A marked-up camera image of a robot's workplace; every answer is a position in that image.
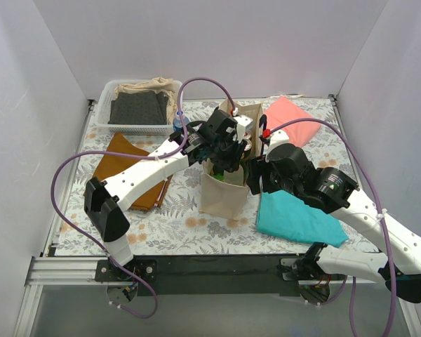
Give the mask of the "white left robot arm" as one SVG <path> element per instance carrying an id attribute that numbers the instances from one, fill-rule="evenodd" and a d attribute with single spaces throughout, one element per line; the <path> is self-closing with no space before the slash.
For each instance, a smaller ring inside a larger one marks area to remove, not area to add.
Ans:
<path id="1" fill-rule="evenodd" d="M 202 123 L 183 124 L 147 159 L 104 180 L 92 178 L 86 183 L 84 211 L 100 233 L 117 279 L 126 281 L 135 274 L 125 211 L 162 180 L 195 163 L 209 160 L 224 171 L 236 171 L 247 144 L 244 135 L 252 124 L 250 117 L 233 117 L 215 109 Z"/>

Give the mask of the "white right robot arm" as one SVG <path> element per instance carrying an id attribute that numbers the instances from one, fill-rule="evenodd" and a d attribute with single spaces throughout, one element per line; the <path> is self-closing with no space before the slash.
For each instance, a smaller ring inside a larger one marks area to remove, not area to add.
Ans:
<path id="1" fill-rule="evenodd" d="M 399 298 L 421 303 L 421 237 L 384 211 L 347 174 L 315 168 L 292 144 L 248 160 L 248 186 L 253 194 L 283 190 L 312 209 L 344 222 L 378 248 L 356 253 L 314 242 L 287 272 L 296 279 L 350 275 L 385 285 Z"/>

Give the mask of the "Pocari Sweat bottle blue label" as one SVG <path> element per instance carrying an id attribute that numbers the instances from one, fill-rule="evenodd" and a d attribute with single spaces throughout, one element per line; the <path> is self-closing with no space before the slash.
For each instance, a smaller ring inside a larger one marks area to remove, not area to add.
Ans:
<path id="1" fill-rule="evenodd" d="M 173 130 L 181 131 L 184 125 L 188 125 L 189 118 L 184 115 L 183 111 L 177 111 L 173 118 Z"/>

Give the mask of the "beige canvas tote bag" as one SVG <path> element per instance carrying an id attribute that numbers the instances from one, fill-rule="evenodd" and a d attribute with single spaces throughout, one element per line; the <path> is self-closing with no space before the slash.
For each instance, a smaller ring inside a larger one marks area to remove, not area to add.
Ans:
<path id="1" fill-rule="evenodd" d="M 261 142 L 258 136 L 260 135 L 259 121 L 263 115 L 263 108 L 260 103 L 236 104 L 236 107 L 240 114 L 253 119 L 252 138 L 250 139 L 253 145 L 252 151 L 247 159 L 242 158 L 247 163 L 248 159 L 261 153 Z M 239 166 L 239 169 L 233 173 L 224 172 L 224 180 L 219 181 L 210 175 L 214 167 L 211 161 L 205 161 L 202 163 L 202 167 L 200 212 L 229 220 L 240 219 L 250 191 L 246 184 L 248 174 L 245 174 L 242 167 Z"/>

